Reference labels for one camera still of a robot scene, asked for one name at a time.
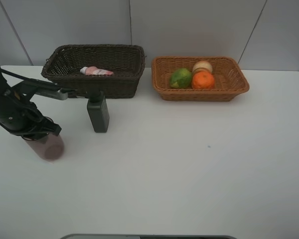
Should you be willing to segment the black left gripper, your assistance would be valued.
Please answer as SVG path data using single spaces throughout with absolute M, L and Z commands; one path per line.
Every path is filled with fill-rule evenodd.
M 0 126 L 15 136 L 39 140 L 49 134 L 58 136 L 60 125 L 43 116 L 33 104 L 22 107 L 13 101 L 0 100 Z

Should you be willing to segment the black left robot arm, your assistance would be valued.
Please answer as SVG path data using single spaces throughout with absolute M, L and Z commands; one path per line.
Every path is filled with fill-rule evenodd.
M 61 127 L 45 117 L 31 102 L 41 92 L 57 93 L 61 88 L 53 83 L 24 77 L 0 67 L 0 126 L 10 134 L 30 140 L 46 135 L 58 136 Z

